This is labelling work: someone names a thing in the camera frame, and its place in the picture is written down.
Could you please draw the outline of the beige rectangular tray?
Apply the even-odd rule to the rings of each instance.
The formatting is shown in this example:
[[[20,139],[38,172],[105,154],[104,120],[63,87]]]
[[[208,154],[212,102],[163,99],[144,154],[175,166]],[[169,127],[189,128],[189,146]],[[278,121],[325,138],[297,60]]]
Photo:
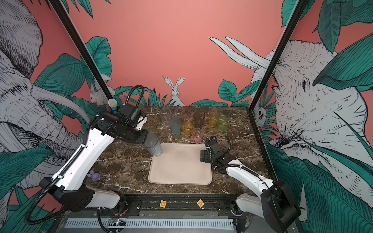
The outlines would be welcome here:
[[[201,162],[203,144],[162,143],[163,153],[153,156],[148,180],[156,184],[208,185],[211,165]]]

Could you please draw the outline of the grey-blue translucent glass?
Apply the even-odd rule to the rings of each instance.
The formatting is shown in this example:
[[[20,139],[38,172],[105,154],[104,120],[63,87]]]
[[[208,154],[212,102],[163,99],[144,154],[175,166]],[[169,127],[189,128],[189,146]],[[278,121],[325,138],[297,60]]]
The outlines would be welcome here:
[[[163,149],[157,134],[147,133],[145,141],[142,145],[153,156],[160,156],[163,153]]]

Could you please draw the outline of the clear tall glass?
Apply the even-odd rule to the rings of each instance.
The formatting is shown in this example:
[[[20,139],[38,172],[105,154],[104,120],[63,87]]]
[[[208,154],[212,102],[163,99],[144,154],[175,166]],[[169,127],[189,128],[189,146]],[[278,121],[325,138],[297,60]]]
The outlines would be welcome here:
[[[171,110],[167,107],[162,107],[159,112],[162,123],[165,127],[170,126]]]

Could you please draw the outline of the light green translucent glass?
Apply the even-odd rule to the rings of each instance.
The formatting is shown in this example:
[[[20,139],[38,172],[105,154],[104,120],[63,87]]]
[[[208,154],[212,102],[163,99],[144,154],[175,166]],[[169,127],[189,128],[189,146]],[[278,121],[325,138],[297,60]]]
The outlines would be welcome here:
[[[146,122],[143,128],[146,129],[149,133],[158,135],[158,128],[154,122]]]

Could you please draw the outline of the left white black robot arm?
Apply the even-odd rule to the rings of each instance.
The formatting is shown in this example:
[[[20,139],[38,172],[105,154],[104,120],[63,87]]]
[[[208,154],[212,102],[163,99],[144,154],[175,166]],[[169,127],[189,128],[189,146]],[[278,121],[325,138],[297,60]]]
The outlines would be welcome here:
[[[143,124],[147,118],[143,112],[130,124],[130,118],[120,114],[114,116],[103,113],[91,119],[87,125],[83,142],[68,162],[51,178],[40,182],[41,194],[25,215],[27,225],[36,225],[48,221],[67,210],[79,212],[86,208],[112,209],[119,213],[125,209],[125,201],[114,191],[91,188],[84,185],[86,176],[102,152],[114,141],[122,140],[133,144],[142,144],[147,138]],[[31,215],[38,203],[51,194],[65,209],[33,220]]]

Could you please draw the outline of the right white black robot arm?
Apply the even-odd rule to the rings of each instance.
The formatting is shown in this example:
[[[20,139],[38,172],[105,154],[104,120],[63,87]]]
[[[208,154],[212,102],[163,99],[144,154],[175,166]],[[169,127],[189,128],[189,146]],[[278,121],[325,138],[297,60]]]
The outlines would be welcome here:
[[[274,181],[254,172],[239,159],[230,156],[231,142],[228,136],[224,137],[228,142],[227,151],[219,147],[215,136],[204,138],[206,149],[201,151],[201,162],[238,180],[255,194],[255,197],[241,194],[234,200],[239,214],[248,212],[260,216],[275,232],[286,233],[301,215],[289,186],[284,181]]]

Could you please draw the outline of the pink short glass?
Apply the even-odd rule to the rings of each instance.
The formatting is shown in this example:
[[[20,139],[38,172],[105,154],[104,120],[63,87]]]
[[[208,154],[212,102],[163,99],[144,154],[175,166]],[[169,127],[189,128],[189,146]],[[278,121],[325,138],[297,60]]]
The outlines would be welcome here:
[[[192,131],[192,138],[194,143],[201,143],[202,140],[204,139],[205,132],[203,129],[200,128],[195,128]]]

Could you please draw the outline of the toy microphone on black stand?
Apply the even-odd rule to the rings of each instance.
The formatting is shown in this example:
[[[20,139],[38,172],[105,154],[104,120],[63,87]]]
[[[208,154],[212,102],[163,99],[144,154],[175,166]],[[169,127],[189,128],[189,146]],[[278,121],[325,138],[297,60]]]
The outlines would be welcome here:
[[[113,98],[109,99],[108,100],[108,105],[109,105],[110,111],[112,113],[117,113],[118,112],[118,102],[115,99],[113,99]]]

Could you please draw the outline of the green short glass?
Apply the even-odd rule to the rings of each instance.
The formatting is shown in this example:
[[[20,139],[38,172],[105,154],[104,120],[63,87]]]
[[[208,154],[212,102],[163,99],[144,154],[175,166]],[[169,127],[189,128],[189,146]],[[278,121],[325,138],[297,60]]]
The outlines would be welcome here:
[[[229,127],[229,119],[225,116],[221,116],[217,122],[217,129],[220,132],[226,132]]]

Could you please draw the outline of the yellow tall glass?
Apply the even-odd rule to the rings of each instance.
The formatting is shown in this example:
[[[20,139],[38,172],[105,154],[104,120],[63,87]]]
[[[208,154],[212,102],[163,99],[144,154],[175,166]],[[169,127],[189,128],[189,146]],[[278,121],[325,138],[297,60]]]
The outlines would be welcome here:
[[[220,109],[218,107],[212,107],[209,109],[208,113],[208,125],[210,127],[215,127],[220,118]]]

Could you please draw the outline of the teal frosted glass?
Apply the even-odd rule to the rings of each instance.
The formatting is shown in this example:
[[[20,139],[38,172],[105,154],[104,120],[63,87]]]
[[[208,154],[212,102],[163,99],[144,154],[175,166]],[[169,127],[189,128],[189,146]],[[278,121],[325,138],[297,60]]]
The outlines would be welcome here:
[[[173,135],[178,136],[181,132],[181,120],[179,118],[172,118],[169,121],[170,129]]]

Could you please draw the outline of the orange square tag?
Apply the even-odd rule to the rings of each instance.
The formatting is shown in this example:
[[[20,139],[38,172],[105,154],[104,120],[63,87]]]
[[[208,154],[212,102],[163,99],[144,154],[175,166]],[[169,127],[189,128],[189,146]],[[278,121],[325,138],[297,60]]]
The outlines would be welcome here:
[[[167,202],[164,200],[161,200],[159,207],[166,208]]]

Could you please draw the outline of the white ventilated strip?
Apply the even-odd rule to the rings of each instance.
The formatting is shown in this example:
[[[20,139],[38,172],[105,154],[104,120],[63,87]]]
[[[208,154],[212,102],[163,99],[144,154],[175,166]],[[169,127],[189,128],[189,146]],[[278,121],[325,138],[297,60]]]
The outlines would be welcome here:
[[[160,218],[125,218],[117,221],[102,219],[102,224],[110,229],[145,229],[145,228],[196,228],[196,229],[218,229],[234,230],[231,219],[160,219]],[[64,225],[65,228],[100,228],[97,219],[93,218],[69,218]]]

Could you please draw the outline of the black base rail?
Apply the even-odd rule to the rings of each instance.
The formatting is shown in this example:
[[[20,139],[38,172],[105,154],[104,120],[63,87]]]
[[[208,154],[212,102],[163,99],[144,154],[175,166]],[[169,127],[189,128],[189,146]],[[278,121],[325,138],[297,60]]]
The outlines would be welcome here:
[[[199,199],[205,203],[202,208]],[[167,202],[166,208],[159,207],[161,200]],[[100,203],[88,198],[73,198],[63,206],[74,213],[87,210],[104,209],[109,216],[138,216],[141,211],[215,211],[219,216],[232,218],[253,214],[263,217],[261,201],[258,197],[247,194],[120,194],[119,202],[113,208],[105,207],[109,198]]]

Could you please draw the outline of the right black frame post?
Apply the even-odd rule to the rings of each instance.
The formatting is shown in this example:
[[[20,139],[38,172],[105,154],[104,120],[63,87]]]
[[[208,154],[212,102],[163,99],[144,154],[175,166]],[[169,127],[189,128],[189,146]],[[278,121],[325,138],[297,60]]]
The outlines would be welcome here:
[[[304,9],[306,8],[307,6],[307,3],[308,1],[306,0],[300,0],[300,1],[297,1],[296,5],[295,5],[295,8],[293,9],[293,12],[291,14],[291,17],[286,25],[286,28],[282,34],[282,37],[279,41],[279,44],[274,52],[274,55],[270,61],[270,64],[268,66],[268,68],[266,68],[266,72],[264,74],[264,77],[263,79],[261,80],[260,82],[260,85],[258,87],[258,90],[254,96],[254,99],[250,105],[250,107],[248,108],[248,113],[253,113],[254,111],[254,108],[257,104],[257,102],[259,101],[259,98],[260,98],[260,95],[261,93],[264,91],[264,88],[268,82],[268,80],[272,77],[272,74],[275,70],[275,67],[279,61],[279,59],[281,58],[281,55],[284,51],[284,49],[286,48],[286,45],[287,45],[287,42],[289,41]]]

